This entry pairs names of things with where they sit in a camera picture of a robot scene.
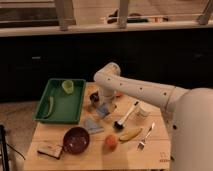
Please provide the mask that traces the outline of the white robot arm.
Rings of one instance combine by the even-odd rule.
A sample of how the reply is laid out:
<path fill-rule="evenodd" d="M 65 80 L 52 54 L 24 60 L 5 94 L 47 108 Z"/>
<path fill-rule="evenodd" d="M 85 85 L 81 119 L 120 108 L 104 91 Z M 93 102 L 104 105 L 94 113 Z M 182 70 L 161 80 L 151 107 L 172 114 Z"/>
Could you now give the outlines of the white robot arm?
<path fill-rule="evenodd" d="M 101 100 L 111 103 L 119 91 L 172 115 L 170 171 L 213 171 L 213 88 L 185 89 L 120 73 L 120 67 L 110 62 L 94 74 Z"/>

